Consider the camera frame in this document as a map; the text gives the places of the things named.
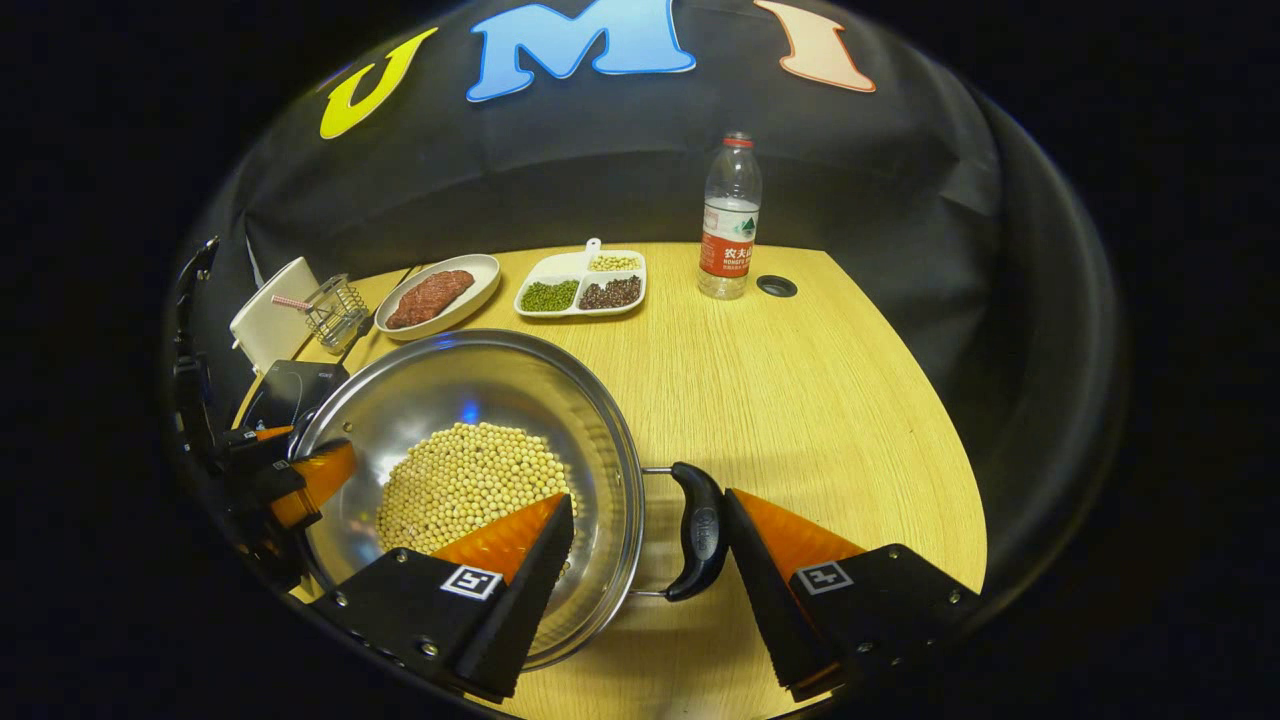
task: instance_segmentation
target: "raw meat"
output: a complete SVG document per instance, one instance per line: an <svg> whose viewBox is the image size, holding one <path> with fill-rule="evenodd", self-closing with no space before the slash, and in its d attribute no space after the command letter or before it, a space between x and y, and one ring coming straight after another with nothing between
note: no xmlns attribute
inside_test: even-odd
<svg viewBox="0 0 1280 720"><path fill-rule="evenodd" d="M399 305L387 319L390 329L407 328L425 323L439 315L451 302L475 284L476 279L466 270L445 270L428 278L401 297Z"/></svg>

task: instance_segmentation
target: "red bottle label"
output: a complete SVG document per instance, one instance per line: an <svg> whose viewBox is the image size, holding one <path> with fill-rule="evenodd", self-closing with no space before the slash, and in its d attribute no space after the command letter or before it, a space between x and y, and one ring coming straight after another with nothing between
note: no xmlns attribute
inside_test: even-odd
<svg viewBox="0 0 1280 720"><path fill-rule="evenodd" d="M703 254L699 266L722 278L745 275L751 265L758 219L759 209L755 205L748 205L742 210L722 210L707 205L703 209Z"/></svg>
<svg viewBox="0 0 1280 720"><path fill-rule="evenodd" d="M703 232L703 256L699 263L703 270L721 278L740 278L751 265L751 250L755 243L735 242Z"/></svg>

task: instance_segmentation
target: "wooden table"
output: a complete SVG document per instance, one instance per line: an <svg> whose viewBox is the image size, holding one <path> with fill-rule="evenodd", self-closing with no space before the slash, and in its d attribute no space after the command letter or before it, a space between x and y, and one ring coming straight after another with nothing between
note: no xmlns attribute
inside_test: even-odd
<svg viewBox="0 0 1280 720"><path fill-rule="evenodd" d="M613 395L645 465L691 462L724 488L759 495L863 547L905 543L982 589L986 524L955 428L906 346L826 252L756 246L753 281L782 275L799 293L772 297L753 283L726 302L698 291L696 243L609 249L646 258L648 296L631 313L517 315L512 301L534 263L580 250L541 249L497 255L500 287L453 329L520 331L579 357ZM402 275L355 284L374 306ZM355 373L399 345L375 329L347 368ZM334 357L308 343L297 359ZM634 587L648 589L666 587L681 568L682 496L660 477L646 479L645 492ZM296 594L311 600L311 591ZM522 675L516 697L499 707L522 717L594 720L773 717L799 706L777 684L730 560L692 600L627 598L600 635L568 660Z"/></svg>

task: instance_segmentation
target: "pink straw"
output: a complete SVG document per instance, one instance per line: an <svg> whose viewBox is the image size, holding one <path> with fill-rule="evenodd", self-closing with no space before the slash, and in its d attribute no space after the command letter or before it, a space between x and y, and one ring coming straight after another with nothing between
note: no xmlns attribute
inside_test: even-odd
<svg viewBox="0 0 1280 720"><path fill-rule="evenodd" d="M311 309L311 306L307 305L306 302L302 302L300 300L291 300L288 297L280 297L279 295L273 295L271 302L275 302L276 305L284 305L285 307L293 307L294 310L302 310L303 313Z"/></svg>

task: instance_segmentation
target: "letter m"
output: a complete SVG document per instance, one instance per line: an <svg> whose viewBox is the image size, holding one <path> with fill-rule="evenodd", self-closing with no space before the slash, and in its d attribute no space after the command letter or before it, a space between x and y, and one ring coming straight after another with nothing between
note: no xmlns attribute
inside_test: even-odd
<svg viewBox="0 0 1280 720"><path fill-rule="evenodd" d="M520 67L524 49L557 78L573 74L604 33L604 53L591 63L604 74L681 73L696 60L680 49L671 18L672 0L596 0L567 18L545 5L524 5L476 23L484 33L480 82L467 100L483 102L529 87L534 73Z"/></svg>

